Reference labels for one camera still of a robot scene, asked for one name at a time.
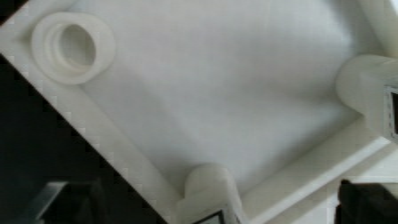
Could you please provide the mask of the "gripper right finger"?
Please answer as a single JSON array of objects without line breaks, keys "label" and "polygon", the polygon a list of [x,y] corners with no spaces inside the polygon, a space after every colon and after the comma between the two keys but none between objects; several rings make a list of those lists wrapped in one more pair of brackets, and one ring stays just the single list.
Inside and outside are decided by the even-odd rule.
[{"label": "gripper right finger", "polygon": [[335,224],[398,224],[398,183],[342,181]]}]

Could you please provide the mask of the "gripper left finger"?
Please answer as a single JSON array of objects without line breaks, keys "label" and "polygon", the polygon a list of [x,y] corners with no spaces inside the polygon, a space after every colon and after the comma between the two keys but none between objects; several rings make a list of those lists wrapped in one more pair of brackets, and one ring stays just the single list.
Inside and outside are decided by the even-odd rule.
[{"label": "gripper left finger", "polygon": [[29,224],[111,224],[100,182],[49,182],[24,212],[24,219]]}]

